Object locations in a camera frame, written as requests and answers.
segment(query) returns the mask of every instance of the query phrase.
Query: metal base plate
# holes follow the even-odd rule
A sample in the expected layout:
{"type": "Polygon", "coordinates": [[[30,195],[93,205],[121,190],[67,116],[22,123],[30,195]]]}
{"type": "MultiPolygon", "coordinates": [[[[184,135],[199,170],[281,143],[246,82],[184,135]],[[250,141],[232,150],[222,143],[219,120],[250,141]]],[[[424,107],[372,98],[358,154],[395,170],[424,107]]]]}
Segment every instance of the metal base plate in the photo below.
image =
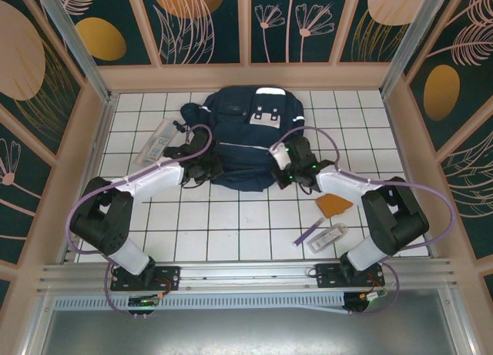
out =
{"type": "Polygon", "coordinates": [[[171,291],[177,291],[179,285],[179,266],[156,266],[153,281],[144,286],[142,280],[137,276],[129,274],[123,268],[113,270],[113,278],[110,289],[114,292],[132,292],[132,291],[164,291],[167,288],[168,281],[171,282],[171,291]]]}
{"type": "Polygon", "coordinates": [[[372,287],[374,284],[368,279],[367,273],[379,282],[380,285],[385,285],[384,274],[380,264],[370,266],[366,270],[366,273],[361,273],[354,277],[350,283],[346,281],[346,278],[340,272],[340,265],[338,263],[317,264],[315,266],[315,273],[318,288],[372,287]]]}

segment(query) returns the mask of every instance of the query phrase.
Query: white tile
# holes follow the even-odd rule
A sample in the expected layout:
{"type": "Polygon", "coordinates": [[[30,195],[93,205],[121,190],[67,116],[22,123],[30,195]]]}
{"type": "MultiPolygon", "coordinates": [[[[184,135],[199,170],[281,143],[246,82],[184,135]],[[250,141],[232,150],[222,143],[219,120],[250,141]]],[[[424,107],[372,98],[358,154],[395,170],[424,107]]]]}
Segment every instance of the white tile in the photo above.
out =
{"type": "Polygon", "coordinates": [[[356,91],[335,91],[336,103],[339,109],[356,109],[360,106],[360,100],[356,91]]]}
{"type": "Polygon", "coordinates": [[[356,205],[353,205],[342,214],[332,216],[330,221],[332,222],[332,225],[343,223],[346,224],[346,226],[361,226],[360,214],[356,205]]]}
{"type": "Polygon", "coordinates": [[[111,127],[112,132],[134,132],[139,120],[138,112],[117,112],[111,127]]]}
{"type": "MultiPolygon", "coordinates": [[[[83,251],[93,251],[96,250],[96,248],[87,243],[82,241],[82,246],[79,246],[79,248],[83,251]]],[[[101,256],[99,253],[93,253],[91,255],[79,255],[79,263],[107,263],[108,260],[106,260],[104,257],[101,256]]]]}
{"type": "Polygon", "coordinates": [[[130,165],[129,165],[128,174],[133,174],[143,168],[141,164],[136,164],[136,159],[138,155],[139,155],[138,153],[133,153],[130,156],[130,165]]]}
{"type": "MultiPolygon", "coordinates": [[[[322,130],[336,142],[338,149],[346,148],[346,146],[344,145],[344,139],[342,136],[341,129],[322,129],[322,130]]],[[[326,136],[324,136],[320,132],[317,132],[317,135],[318,135],[318,142],[320,143],[320,149],[334,149],[334,145],[326,136]]]]}
{"type": "Polygon", "coordinates": [[[147,218],[149,217],[149,203],[138,203],[132,208],[130,219],[130,230],[146,230],[147,218]]]}
{"type": "Polygon", "coordinates": [[[156,262],[171,262],[175,255],[176,232],[147,232],[144,252],[156,262]]]}
{"type": "Polygon", "coordinates": [[[403,172],[382,172],[380,174],[380,177],[376,177],[382,180],[391,180],[395,176],[398,176],[399,178],[402,178],[404,180],[407,180],[406,175],[403,172]]]}
{"type": "Polygon", "coordinates": [[[396,149],[375,149],[379,172],[402,172],[401,159],[396,149]]]}
{"type": "Polygon", "coordinates": [[[377,165],[370,149],[352,149],[347,151],[352,172],[376,172],[377,165]]]}
{"type": "Polygon", "coordinates": [[[168,93],[166,111],[178,111],[183,105],[190,102],[190,93],[168,93]]]}
{"type": "Polygon", "coordinates": [[[269,187],[269,199],[297,199],[296,183],[281,189],[276,183],[269,187]]]}
{"type": "Polygon", "coordinates": [[[267,197],[267,189],[262,192],[240,192],[240,201],[264,201],[267,197]]]}
{"type": "Polygon", "coordinates": [[[331,244],[324,251],[320,251],[319,253],[312,253],[310,247],[308,246],[308,241],[310,241],[318,233],[321,233],[323,231],[324,228],[319,228],[315,232],[313,232],[306,240],[303,241],[305,259],[335,259],[336,258],[336,250],[334,248],[334,244],[331,244]]]}
{"type": "Polygon", "coordinates": [[[142,103],[142,93],[122,93],[118,98],[116,111],[139,111],[142,103]]]}
{"type": "Polygon", "coordinates": [[[183,117],[182,114],[179,113],[179,111],[165,111],[164,119],[177,120],[178,122],[183,123],[183,117]]]}
{"type": "Polygon", "coordinates": [[[126,176],[130,154],[109,153],[102,160],[100,176],[126,176]]]}
{"type": "Polygon", "coordinates": [[[144,240],[146,239],[146,232],[129,232],[129,238],[134,242],[137,247],[144,250],[144,240]]]}
{"type": "Polygon", "coordinates": [[[179,195],[182,192],[181,186],[173,186],[164,189],[163,191],[156,193],[152,201],[154,203],[177,203],[179,202],[179,195]]]}
{"type": "Polygon", "coordinates": [[[311,91],[314,109],[335,109],[336,102],[332,91],[311,91]]]}
{"type": "Polygon", "coordinates": [[[140,111],[164,111],[166,93],[146,93],[140,111]]]}
{"type": "Polygon", "coordinates": [[[303,115],[306,126],[315,126],[314,111],[312,109],[305,109],[303,115]]]}
{"type": "Polygon", "coordinates": [[[315,109],[317,128],[340,128],[339,114],[335,109],[315,109]]]}
{"type": "Polygon", "coordinates": [[[300,100],[301,105],[303,105],[305,109],[311,109],[310,91],[292,91],[292,93],[300,100]]]}
{"type": "Polygon", "coordinates": [[[109,134],[106,153],[130,153],[133,147],[134,132],[113,132],[109,134]]]}
{"type": "Polygon", "coordinates": [[[384,107],[380,92],[375,89],[373,91],[357,91],[360,96],[361,106],[363,107],[384,107]]]}
{"type": "Polygon", "coordinates": [[[151,203],[148,230],[176,230],[178,203],[151,203]]]}
{"type": "Polygon", "coordinates": [[[342,129],[347,149],[370,149],[368,131],[363,129],[342,129]]]}
{"type": "Polygon", "coordinates": [[[269,201],[270,228],[299,228],[298,201],[269,201]]]}
{"type": "MultiPolygon", "coordinates": [[[[320,151],[322,156],[322,160],[330,160],[332,162],[336,161],[336,152],[335,150],[324,150],[320,151]]],[[[342,149],[339,151],[340,159],[339,166],[343,169],[349,170],[349,162],[347,161],[347,151],[342,149]]]]}
{"type": "Polygon", "coordinates": [[[340,125],[343,128],[364,128],[363,111],[361,109],[345,109],[338,110],[340,117],[340,125]]]}
{"type": "Polygon", "coordinates": [[[396,148],[394,134],[390,128],[368,129],[368,134],[370,135],[371,147],[374,149],[396,148]]]}
{"type": "Polygon", "coordinates": [[[207,254],[207,231],[179,231],[176,238],[175,261],[205,261],[207,254]]]}
{"type": "MultiPolygon", "coordinates": [[[[310,228],[319,218],[323,218],[324,214],[320,211],[315,201],[300,200],[300,220],[303,231],[310,228]]],[[[320,228],[330,226],[329,220],[324,221],[320,228]]]]}
{"type": "Polygon", "coordinates": [[[209,203],[181,203],[179,206],[179,230],[207,229],[209,203]]]}
{"type": "Polygon", "coordinates": [[[273,229],[270,234],[273,260],[303,259],[301,245],[293,246],[293,242],[301,235],[299,229],[273,229]]]}
{"type": "MultiPolygon", "coordinates": [[[[424,242],[424,237],[419,236],[413,242],[409,243],[409,246],[423,242],[424,242]]],[[[422,247],[416,247],[415,249],[400,251],[398,255],[402,257],[414,257],[414,256],[429,256],[430,253],[428,252],[428,248],[426,246],[422,246],[422,247]]]]}
{"type": "MultiPolygon", "coordinates": [[[[185,187],[196,186],[195,180],[191,179],[185,187]]],[[[182,188],[182,202],[188,201],[209,201],[210,182],[205,182],[197,188],[182,188]]]]}
{"type": "Polygon", "coordinates": [[[240,260],[270,260],[270,231],[241,230],[240,260]]]}
{"type": "Polygon", "coordinates": [[[380,179],[377,172],[359,172],[358,175],[365,179],[380,179]]]}
{"type": "Polygon", "coordinates": [[[269,203],[244,201],[240,203],[240,229],[269,228],[269,203]]]}
{"type": "Polygon", "coordinates": [[[367,221],[367,215],[364,213],[363,207],[357,207],[357,211],[360,213],[360,220],[361,220],[361,225],[362,226],[367,226],[368,221],[367,221]]]}
{"type": "Polygon", "coordinates": [[[209,229],[238,229],[238,202],[210,203],[209,229]]]}
{"type": "Polygon", "coordinates": [[[210,230],[207,247],[208,261],[238,260],[238,231],[210,230]]]}
{"type": "Polygon", "coordinates": [[[211,201],[238,201],[238,191],[217,184],[210,185],[211,201]]]}
{"type": "Polygon", "coordinates": [[[388,128],[391,126],[385,109],[363,109],[363,115],[368,128],[388,128]]]}
{"type": "Polygon", "coordinates": [[[207,97],[212,95],[214,92],[192,92],[192,99],[190,102],[198,103],[199,105],[203,105],[206,101],[207,97]]]}
{"type": "Polygon", "coordinates": [[[349,228],[344,237],[335,243],[336,256],[340,257],[343,253],[346,253],[355,247],[363,239],[363,230],[361,228],[349,228]]]}
{"type": "Polygon", "coordinates": [[[313,150],[318,149],[318,138],[317,138],[317,132],[314,130],[305,130],[303,133],[303,136],[308,139],[308,142],[310,143],[310,148],[313,150]]]}
{"type": "Polygon", "coordinates": [[[155,131],[163,120],[163,113],[159,111],[141,112],[139,116],[138,131],[150,130],[155,131]]]}
{"type": "Polygon", "coordinates": [[[298,199],[318,199],[319,197],[322,197],[323,193],[315,192],[312,191],[310,195],[305,194],[302,190],[299,184],[296,185],[298,188],[298,199]]]}
{"type": "Polygon", "coordinates": [[[144,145],[149,141],[153,132],[136,132],[136,137],[133,141],[132,152],[140,152],[144,145]]]}

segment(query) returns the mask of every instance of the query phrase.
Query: black clamp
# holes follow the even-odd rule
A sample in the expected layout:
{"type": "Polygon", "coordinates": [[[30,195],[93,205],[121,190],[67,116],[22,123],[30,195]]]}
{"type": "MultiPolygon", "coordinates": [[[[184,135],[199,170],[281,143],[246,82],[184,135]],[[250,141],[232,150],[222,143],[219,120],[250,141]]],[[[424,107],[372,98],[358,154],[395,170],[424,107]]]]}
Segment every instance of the black clamp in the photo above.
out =
{"type": "Polygon", "coordinates": [[[295,136],[284,143],[291,163],[284,170],[279,167],[272,172],[274,179],[281,189],[285,189],[292,182],[320,192],[317,183],[318,173],[325,167],[334,164],[329,160],[317,161],[317,157],[311,152],[308,139],[303,136],[295,136]]]}
{"type": "MultiPolygon", "coordinates": [[[[190,143],[179,147],[167,147],[163,156],[178,159],[192,155],[203,149],[208,140],[209,133],[203,129],[197,129],[190,143]]],[[[197,184],[201,184],[223,174],[221,161],[219,156],[213,153],[213,146],[214,144],[211,144],[202,155],[179,163],[184,168],[182,184],[187,184],[191,179],[195,179],[197,184]]]]}

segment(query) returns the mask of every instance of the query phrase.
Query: navy backpack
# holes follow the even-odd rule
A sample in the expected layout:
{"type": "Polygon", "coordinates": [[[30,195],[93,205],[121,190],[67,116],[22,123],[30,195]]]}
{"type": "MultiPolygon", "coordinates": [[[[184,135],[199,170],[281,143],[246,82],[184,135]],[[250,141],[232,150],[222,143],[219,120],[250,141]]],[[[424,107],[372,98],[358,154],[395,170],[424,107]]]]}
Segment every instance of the navy backpack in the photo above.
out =
{"type": "MultiPolygon", "coordinates": [[[[269,147],[305,123],[301,102],[276,87],[226,87],[203,105],[187,103],[180,112],[188,126],[205,124],[213,132],[224,174],[212,183],[239,191],[261,192],[274,183],[276,161],[269,147]]],[[[303,130],[293,134],[302,135],[303,130]]]]}

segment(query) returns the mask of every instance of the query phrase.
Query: dark teal wallpaper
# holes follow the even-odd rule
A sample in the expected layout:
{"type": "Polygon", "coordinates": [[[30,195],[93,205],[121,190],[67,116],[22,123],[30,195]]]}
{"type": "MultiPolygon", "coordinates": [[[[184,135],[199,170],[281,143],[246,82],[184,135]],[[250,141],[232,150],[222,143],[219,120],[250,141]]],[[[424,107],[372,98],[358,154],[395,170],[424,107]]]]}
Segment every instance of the dark teal wallpaper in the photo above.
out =
{"type": "Polygon", "coordinates": [[[129,0],[60,0],[97,65],[149,65],[129,0]]]}
{"type": "Polygon", "coordinates": [[[0,0],[0,105],[57,153],[80,86],[22,0],[0,0]]]}
{"type": "Polygon", "coordinates": [[[493,254],[493,117],[442,164],[476,258],[493,254]]]}
{"type": "Polygon", "coordinates": [[[143,0],[163,64],[240,62],[238,0],[143,0]]]}
{"type": "Polygon", "coordinates": [[[462,0],[411,82],[440,149],[493,95],[493,0],[462,0]]]}
{"type": "Polygon", "coordinates": [[[251,62],[328,62],[345,1],[252,0],[251,62]]]}
{"type": "Polygon", "coordinates": [[[422,0],[359,0],[341,62],[389,62],[422,0]]]}
{"type": "Polygon", "coordinates": [[[0,125],[0,260],[16,264],[51,168],[0,125]]]}
{"type": "Polygon", "coordinates": [[[409,62],[407,63],[406,67],[404,68],[404,74],[407,75],[407,73],[409,72],[409,70],[413,66],[414,61],[416,61],[416,58],[421,53],[421,47],[423,47],[423,45],[426,43],[426,41],[430,38],[430,34],[433,32],[434,27],[437,25],[438,20],[440,20],[440,17],[444,13],[449,2],[450,2],[450,0],[444,0],[443,3],[441,4],[441,6],[438,9],[437,13],[435,14],[433,20],[431,21],[430,25],[428,26],[428,30],[425,32],[423,38],[421,39],[419,46],[416,48],[413,55],[409,59],[409,62]]]}
{"type": "Polygon", "coordinates": [[[5,301],[5,297],[7,296],[8,286],[10,286],[9,281],[0,280],[0,310],[2,310],[3,302],[5,301]]]}
{"type": "Polygon", "coordinates": [[[485,276],[486,287],[490,293],[491,299],[493,300],[493,274],[485,276]]]}

